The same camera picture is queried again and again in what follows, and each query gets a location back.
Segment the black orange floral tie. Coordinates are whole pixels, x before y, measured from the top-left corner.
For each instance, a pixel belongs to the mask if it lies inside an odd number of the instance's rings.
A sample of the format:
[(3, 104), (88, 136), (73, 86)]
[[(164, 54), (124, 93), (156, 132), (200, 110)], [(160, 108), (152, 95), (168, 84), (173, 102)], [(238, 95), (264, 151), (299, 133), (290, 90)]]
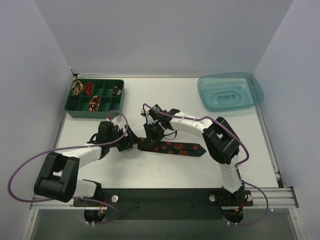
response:
[(174, 141), (151, 141), (140, 138), (137, 149), (144, 152), (179, 155), (187, 157), (201, 157), (207, 151), (198, 143), (174, 142)]

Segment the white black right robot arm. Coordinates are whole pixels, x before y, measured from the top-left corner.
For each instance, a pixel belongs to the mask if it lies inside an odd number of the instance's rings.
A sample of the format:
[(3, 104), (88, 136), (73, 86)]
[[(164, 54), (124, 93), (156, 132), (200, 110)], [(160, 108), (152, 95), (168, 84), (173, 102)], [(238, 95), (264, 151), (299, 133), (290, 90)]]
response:
[[(217, 204), (245, 206), (251, 199), (244, 190), (238, 171), (238, 154), (242, 143), (228, 122), (222, 118), (196, 118), (178, 109), (162, 110), (155, 105), (150, 110), (141, 110), (145, 118), (143, 125), (146, 137), (141, 139), (138, 149), (146, 152), (200, 157), (208, 152), (219, 163), (222, 174), (222, 195), (215, 196)], [(165, 141), (165, 131), (184, 132), (203, 138), (206, 147), (198, 143)]]

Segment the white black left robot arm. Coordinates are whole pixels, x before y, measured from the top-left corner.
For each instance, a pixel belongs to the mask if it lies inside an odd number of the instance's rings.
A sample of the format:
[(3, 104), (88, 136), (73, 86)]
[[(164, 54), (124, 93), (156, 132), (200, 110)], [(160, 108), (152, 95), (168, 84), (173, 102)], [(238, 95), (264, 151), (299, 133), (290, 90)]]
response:
[(122, 152), (139, 142), (139, 137), (127, 124), (122, 125), (116, 120), (102, 121), (98, 132), (80, 148), (47, 154), (34, 184), (34, 193), (64, 203), (72, 198), (93, 198), (100, 191), (101, 184), (78, 179), (79, 169), (103, 159), (111, 148)]

